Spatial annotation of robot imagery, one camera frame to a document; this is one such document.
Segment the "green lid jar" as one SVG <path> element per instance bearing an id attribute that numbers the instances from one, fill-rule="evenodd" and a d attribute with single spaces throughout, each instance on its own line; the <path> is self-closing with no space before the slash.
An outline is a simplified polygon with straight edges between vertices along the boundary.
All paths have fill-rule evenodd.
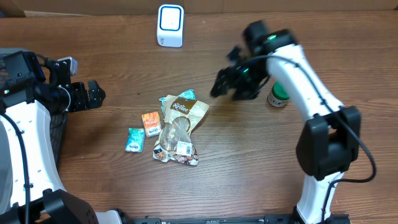
<path id="1" fill-rule="evenodd" d="M 288 93 L 279 82 L 275 82 L 267 96 L 268 102 L 277 108 L 284 107 L 290 100 Z"/>

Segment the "teal snack packet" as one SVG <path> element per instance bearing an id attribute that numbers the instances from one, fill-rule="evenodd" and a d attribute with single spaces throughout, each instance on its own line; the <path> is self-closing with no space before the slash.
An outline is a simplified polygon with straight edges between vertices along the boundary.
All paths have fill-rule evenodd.
<path id="1" fill-rule="evenodd" d="M 195 100 L 196 99 L 195 92 L 194 92 L 193 89 L 185 90 L 184 92 L 182 92 L 178 96 L 182 97 L 182 98 L 189 99 L 189 100 Z M 161 97 L 159 99 L 159 101 L 162 103 L 161 110 L 162 110 L 163 114 L 165 114 L 165 102 L 167 101 L 166 98 L 167 97 L 164 96 L 164 97 Z"/>

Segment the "orange tissue pack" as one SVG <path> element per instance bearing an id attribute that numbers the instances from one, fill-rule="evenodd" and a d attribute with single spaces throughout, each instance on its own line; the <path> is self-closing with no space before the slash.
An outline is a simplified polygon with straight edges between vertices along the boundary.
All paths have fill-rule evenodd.
<path id="1" fill-rule="evenodd" d="M 162 130 L 160 116 L 157 111 L 143 114 L 142 122 L 148 138 L 158 136 Z"/>

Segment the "teal tissue pack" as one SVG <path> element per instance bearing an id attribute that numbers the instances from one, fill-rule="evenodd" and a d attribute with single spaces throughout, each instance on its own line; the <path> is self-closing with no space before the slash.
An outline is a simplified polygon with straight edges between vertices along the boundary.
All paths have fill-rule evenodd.
<path id="1" fill-rule="evenodd" d="M 145 141 L 144 128 L 129 128 L 125 151 L 141 153 Z"/>

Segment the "beige Pantree snack bag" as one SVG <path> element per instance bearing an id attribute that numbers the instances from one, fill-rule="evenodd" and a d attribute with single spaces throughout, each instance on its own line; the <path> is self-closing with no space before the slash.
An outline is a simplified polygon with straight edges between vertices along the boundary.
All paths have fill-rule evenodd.
<path id="1" fill-rule="evenodd" d="M 164 103 L 164 123 L 153 149 L 153 158 L 198 165 L 198 154 L 191 140 L 192 131 L 200 124 L 209 105 L 182 96 L 168 95 Z"/>

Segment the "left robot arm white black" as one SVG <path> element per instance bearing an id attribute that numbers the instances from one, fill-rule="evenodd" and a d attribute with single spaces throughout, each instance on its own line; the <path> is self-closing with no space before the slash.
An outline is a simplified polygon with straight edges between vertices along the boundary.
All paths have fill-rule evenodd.
<path id="1" fill-rule="evenodd" d="M 53 142 L 63 137 L 67 113 L 101 107 L 94 80 L 72 82 L 77 61 L 26 49 L 1 49 L 1 222 L 128 223 L 122 210 L 97 212 L 68 193 Z"/>

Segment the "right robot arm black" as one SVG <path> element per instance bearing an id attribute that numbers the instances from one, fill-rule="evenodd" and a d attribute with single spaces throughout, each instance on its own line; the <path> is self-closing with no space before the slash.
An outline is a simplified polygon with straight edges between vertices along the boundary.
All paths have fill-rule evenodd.
<path id="1" fill-rule="evenodd" d="M 361 115 L 345 107 L 322 83 L 302 46 L 288 29 L 270 32 L 262 21 L 249 24 L 243 38 L 250 54 L 235 47 L 233 65 L 218 72 L 214 98 L 234 89 L 234 100 L 253 100 L 273 77 L 300 111 L 304 127 L 296 146 L 305 173 L 302 196 L 284 223 L 349 223 L 348 215 L 330 211 L 333 195 L 350 164 L 358 158 Z"/>

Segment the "white barcode scanner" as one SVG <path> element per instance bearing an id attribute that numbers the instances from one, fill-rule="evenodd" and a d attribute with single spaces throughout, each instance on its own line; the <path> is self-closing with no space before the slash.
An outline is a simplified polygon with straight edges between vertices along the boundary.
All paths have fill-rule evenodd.
<path id="1" fill-rule="evenodd" d="M 177 4 L 163 4 L 157 18 L 157 42 L 163 47 L 183 45 L 184 8 Z"/>

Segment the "grey plastic mesh basket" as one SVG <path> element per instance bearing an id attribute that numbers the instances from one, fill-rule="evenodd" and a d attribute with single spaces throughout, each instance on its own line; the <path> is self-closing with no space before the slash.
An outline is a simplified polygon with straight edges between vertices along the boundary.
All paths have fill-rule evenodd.
<path id="1" fill-rule="evenodd" d="M 9 54 L 13 54 L 18 51 L 30 52 L 30 50 L 23 48 L 1 48 L 1 63 L 4 62 L 3 58 Z M 59 170 L 60 156 L 62 152 L 62 144 L 65 138 L 65 130 L 67 127 L 67 115 L 51 115 L 50 121 L 50 141 L 53 150 L 53 156 L 55 159 L 55 165 Z"/>

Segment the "cardboard backdrop panel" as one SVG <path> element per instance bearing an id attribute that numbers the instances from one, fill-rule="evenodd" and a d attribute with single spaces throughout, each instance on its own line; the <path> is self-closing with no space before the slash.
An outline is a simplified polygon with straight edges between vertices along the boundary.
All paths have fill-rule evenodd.
<path id="1" fill-rule="evenodd" d="M 28 12 L 74 15 L 156 14 L 162 4 L 178 4 L 186 13 L 381 11 L 397 0 L 1 0 L 1 12 L 24 17 Z"/>

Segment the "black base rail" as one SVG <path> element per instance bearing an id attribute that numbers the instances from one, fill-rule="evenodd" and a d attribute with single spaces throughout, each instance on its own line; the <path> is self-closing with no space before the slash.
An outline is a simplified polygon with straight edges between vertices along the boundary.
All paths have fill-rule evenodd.
<path id="1" fill-rule="evenodd" d="M 284 224 L 293 223 L 290 215 L 265 215 L 264 217 L 169 219 L 135 218 L 134 224 Z"/>

